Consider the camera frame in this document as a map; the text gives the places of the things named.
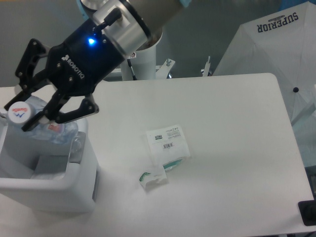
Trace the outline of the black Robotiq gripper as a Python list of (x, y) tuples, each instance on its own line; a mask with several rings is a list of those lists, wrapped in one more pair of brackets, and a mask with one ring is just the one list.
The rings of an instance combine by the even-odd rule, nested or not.
[[(123, 61), (123, 56), (105, 35), (95, 38), (94, 27), (96, 24), (91, 19), (86, 20), (62, 44), (52, 48), (37, 39), (30, 39), (15, 72), (21, 91), (4, 108), (8, 110), (16, 102), (26, 101), (32, 93), (49, 85), (48, 79), (63, 93), (56, 91), (45, 107), (22, 126), (24, 132), (32, 131), (42, 118), (62, 124), (99, 112), (92, 93), (96, 85)], [(48, 75), (46, 69), (34, 74), (39, 60), (44, 57), (48, 57), (45, 66)], [(77, 108), (65, 109), (73, 96), (85, 97)]]

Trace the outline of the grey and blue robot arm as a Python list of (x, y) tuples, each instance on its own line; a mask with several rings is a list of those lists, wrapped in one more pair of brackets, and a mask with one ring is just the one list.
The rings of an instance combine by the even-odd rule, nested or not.
[(31, 39), (15, 72), (21, 91), (6, 105), (24, 102), (48, 84), (56, 92), (22, 126), (33, 130), (42, 118), (68, 123), (98, 113), (97, 84), (170, 19), (188, 0), (82, 0), (88, 19), (61, 44), (47, 47)]

